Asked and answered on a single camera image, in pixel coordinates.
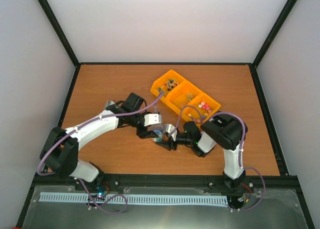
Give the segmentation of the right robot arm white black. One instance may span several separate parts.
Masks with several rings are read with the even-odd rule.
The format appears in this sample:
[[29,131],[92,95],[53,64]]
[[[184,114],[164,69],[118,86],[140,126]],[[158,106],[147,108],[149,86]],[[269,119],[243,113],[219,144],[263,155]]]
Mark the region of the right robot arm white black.
[[158,139],[155,144],[168,151],[175,151],[178,145],[182,145],[201,158],[220,146],[224,156],[223,183],[228,191],[234,192],[246,177],[243,145],[247,132],[248,127],[240,117],[218,111],[200,126],[194,121],[185,122],[182,132],[172,124],[166,124],[162,133],[167,139]]

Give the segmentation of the yellow three-compartment bin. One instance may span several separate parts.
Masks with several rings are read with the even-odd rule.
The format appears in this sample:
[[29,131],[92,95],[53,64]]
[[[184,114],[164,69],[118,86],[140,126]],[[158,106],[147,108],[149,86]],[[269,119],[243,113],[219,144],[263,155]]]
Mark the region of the yellow three-compartment bin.
[[[183,119],[184,121],[193,121],[188,117],[188,113],[190,112],[191,108],[194,108],[200,115],[199,111],[195,107],[193,107],[194,104],[198,104],[200,102],[207,103],[212,110],[209,116],[204,121],[201,121],[201,123],[207,121],[210,116],[219,111],[221,107],[220,103],[211,98],[208,94],[200,90],[198,87],[196,87],[194,84],[192,84],[190,81],[185,79],[173,69],[169,70],[164,75],[156,79],[150,88],[150,92],[157,97],[160,94],[157,89],[169,79],[175,79],[176,81],[178,81],[178,86],[169,93],[163,92],[164,95],[160,100],[171,110],[173,110],[177,115],[181,115],[181,119]],[[194,96],[193,100],[190,102],[187,102],[187,93],[193,94]]]

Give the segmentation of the silver metal scoop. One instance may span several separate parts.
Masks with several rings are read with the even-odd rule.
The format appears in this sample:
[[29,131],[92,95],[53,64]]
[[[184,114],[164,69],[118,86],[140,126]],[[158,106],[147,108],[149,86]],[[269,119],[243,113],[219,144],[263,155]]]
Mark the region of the silver metal scoop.
[[107,110],[107,108],[108,108],[109,106],[112,106],[112,105],[114,105],[114,104],[115,104],[114,101],[108,100],[108,101],[106,102],[106,104],[104,105],[104,109]]

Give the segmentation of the clear plastic cup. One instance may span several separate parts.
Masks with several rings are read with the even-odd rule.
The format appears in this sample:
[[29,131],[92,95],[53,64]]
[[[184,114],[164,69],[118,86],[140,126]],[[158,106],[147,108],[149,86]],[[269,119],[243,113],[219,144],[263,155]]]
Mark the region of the clear plastic cup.
[[155,143],[161,142],[164,138],[164,125],[152,125],[150,127],[150,130],[155,132],[155,134],[157,135],[156,138],[153,138],[152,141]]

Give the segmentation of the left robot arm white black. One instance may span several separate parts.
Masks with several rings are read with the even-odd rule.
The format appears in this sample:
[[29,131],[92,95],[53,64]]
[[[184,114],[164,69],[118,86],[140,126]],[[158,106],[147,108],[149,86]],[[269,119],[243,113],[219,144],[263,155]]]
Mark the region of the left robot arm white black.
[[99,136],[125,126],[135,128],[140,139],[157,138],[149,127],[160,125],[162,116],[142,105],[146,100],[132,92],[125,101],[109,101],[102,112],[83,123],[66,129],[54,127],[40,153],[37,173],[46,176],[42,167],[47,166],[60,179],[81,179],[92,190],[101,189],[104,172],[94,163],[79,159],[79,151]]

